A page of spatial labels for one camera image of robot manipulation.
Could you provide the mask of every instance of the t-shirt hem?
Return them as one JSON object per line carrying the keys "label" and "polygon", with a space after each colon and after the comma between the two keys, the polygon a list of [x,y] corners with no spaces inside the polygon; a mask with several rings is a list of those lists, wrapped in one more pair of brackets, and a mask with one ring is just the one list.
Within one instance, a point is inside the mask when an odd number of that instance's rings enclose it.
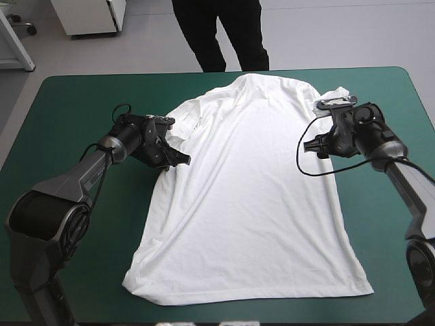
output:
{"label": "t-shirt hem", "polygon": [[144,291],[133,290],[132,294],[143,297],[148,301],[161,306],[184,306],[189,304],[206,304],[246,299],[279,299],[279,298],[302,298],[302,297],[351,297],[368,295],[373,289],[368,282],[353,283],[347,286],[323,286],[313,289],[297,289],[285,287],[269,287],[256,289],[235,289],[223,291],[203,291],[175,294],[149,294]]}

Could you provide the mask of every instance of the black pants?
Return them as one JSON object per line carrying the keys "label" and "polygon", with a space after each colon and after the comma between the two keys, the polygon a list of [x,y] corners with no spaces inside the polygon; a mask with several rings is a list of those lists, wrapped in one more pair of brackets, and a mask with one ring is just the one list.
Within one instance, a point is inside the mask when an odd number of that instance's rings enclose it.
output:
{"label": "black pants", "polygon": [[259,0],[172,0],[175,17],[204,72],[225,71],[216,40],[219,17],[243,71],[269,70],[262,45]]}

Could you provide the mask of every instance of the white cabinet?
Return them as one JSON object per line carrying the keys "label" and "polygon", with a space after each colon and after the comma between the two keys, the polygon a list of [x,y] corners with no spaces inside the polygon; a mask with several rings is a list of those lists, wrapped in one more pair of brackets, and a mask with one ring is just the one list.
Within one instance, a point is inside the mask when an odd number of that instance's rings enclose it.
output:
{"label": "white cabinet", "polygon": [[122,30],[126,0],[51,0],[67,35]]}

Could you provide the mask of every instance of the caster wheel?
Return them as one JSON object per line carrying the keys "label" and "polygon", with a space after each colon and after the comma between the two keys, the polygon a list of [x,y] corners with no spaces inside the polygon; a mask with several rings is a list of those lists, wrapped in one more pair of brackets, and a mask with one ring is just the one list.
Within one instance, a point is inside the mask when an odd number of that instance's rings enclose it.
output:
{"label": "caster wheel", "polygon": [[12,22],[21,22],[21,16],[19,15],[12,15],[10,18]]}
{"label": "caster wheel", "polygon": [[34,26],[27,27],[27,33],[30,35],[36,35],[37,33],[36,27]]}

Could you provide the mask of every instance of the black cable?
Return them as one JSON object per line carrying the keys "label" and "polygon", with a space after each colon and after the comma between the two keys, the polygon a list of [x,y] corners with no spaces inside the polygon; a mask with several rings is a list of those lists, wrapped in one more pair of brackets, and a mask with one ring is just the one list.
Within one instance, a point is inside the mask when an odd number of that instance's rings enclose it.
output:
{"label": "black cable", "polygon": [[128,110],[127,110],[127,112],[124,113],[124,114],[130,114],[130,113],[131,113],[131,105],[129,105],[128,103],[122,103],[122,104],[116,105],[116,106],[115,106],[115,109],[114,109],[114,110],[112,111],[112,113],[111,113],[111,120],[112,120],[114,123],[116,123],[115,118],[114,118],[115,112],[116,112],[120,107],[125,107],[125,106],[128,107]]}
{"label": "black cable", "polygon": [[296,165],[298,167],[298,170],[304,174],[304,175],[308,175],[310,177],[321,177],[324,175],[331,175],[333,173],[339,173],[339,172],[343,172],[343,171],[347,171],[347,170],[351,170],[352,168],[357,168],[361,165],[367,164],[369,162],[372,161],[377,161],[377,160],[387,160],[387,163],[385,164],[385,170],[387,170],[388,165],[390,165],[392,162],[397,162],[397,163],[402,163],[404,165],[410,166],[412,168],[415,168],[416,170],[418,170],[425,178],[427,178],[429,181],[431,181],[433,184],[435,184],[435,179],[432,178],[427,172],[425,172],[420,166],[416,165],[415,163],[409,162],[408,160],[404,159],[404,158],[392,158],[392,157],[386,157],[386,158],[370,158],[368,160],[362,161],[360,163],[348,166],[346,168],[340,168],[338,170],[332,170],[332,171],[328,171],[328,172],[324,172],[324,173],[317,173],[317,174],[312,174],[312,173],[308,173],[305,172],[303,169],[301,169],[300,165],[299,165],[299,147],[300,147],[300,143],[302,142],[304,136],[306,135],[306,133],[308,132],[308,129],[310,129],[311,125],[316,122],[316,120],[319,118],[315,118],[313,121],[311,121],[309,123],[309,125],[307,126],[307,129],[305,129],[304,133],[302,134],[301,138],[299,139],[298,142],[298,147],[296,149]]}
{"label": "black cable", "polygon": [[101,178],[100,178],[100,183],[98,185],[97,192],[95,193],[94,199],[92,200],[92,205],[90,206],[89,212],[86,215],[86,225],[84,226],[83,230],[80,232],[81,236],[77,236],[76,241],[72,244],[73,248],[77,246],[78,242],[81,240],[82,236],[86,233],[86,231],[89,228],[90,215],[92,214],[94,207],[95,207],[95,204],[97,203],[98,197],[100,196],[101,189],[103,188],[103,182],[104,182],[105,177],[106,177],[106,172],[107,172],[107,169],[109,168],[109,158],[111,158],[111,162],[114,163],[114,148],[113,147],[104,147],[104,146],[99,145],[98,143],[93,143],[93,144],[90,144],[89,146],[87,146],[83,155],[80,158],[80,161],[83,160],[84,156],[86,155],[86,153],[88,152],[88,150],[92,146],[97,146],[98,150],[105,152],[104,170],[103,170],[103,174],[101,175]]}
{"label": "black cable", "polygon": [[410,166],[411,168],[414,168],[415,170],[419,171],[427,180],[429,180],[435,185],[435,179],[431,177],[429,173],[424,171],[424,169],[422,169],[420,166],[416,165],[416,163],[409,162],[408,160],[405,160],[403,158],[390,158],[389,162],[387,162],[387,164],[385,165],[384,172],[387,170],[388,166],[393,162],[401,163]]}
{"label": "black cable", "polygon": [[307,126],[307,129],[305,129],[304,133],[303,133],[302,136],[300,137],[299,142],[298,142],[298,146],[297,146],[297,148],[296,148],[296,165],[297,165],[297,167],[298,167],[298,170],[299,170],[303,175],[308,175],[308,176],[310,176],[310,177],[322,177],[322,176],[324,176],[324,175],[331,175],[331,174],[333,174],[333,173],[339,173],[339,172],[343,172],[343,171],[351,170],[352,168],[357,168],[357,167],[359,167],[359,166],[361,166],[361,165],[364,165],[364,164],[366,164],[366,163],[372,162],[372,161],[374,161],[374,160],[379,160],[379,159],[376,159],[376,158],[371,158],[371,159],[369,159],[369,160],[362,161],[362,162],[360,162],[360,163],[358,163],[358,164],[351,165],[351,166],[348,166],[348,167],[346,167],[346,168],[340,168],[340,169],[338,169],[338,170],[332,170],[332,171],[328,171],[328,172],[324,172],[324,173],[313,174],[313,173],[305,172],[303,169],[301,169],[301,167],[300,167],[300,165],[299,165],[299,147],[300,147],[300,143],[302,142],[304,136],[305,136],[306,133],[308,132],[308,129],[310,129],[311,125],[312,125],[314,122],[316,122],[317,119],[319,119],[319,118],[317,117],[317,118],[315,118],[313,121],[311,121],[311,122],[309,123],[309,125]]}

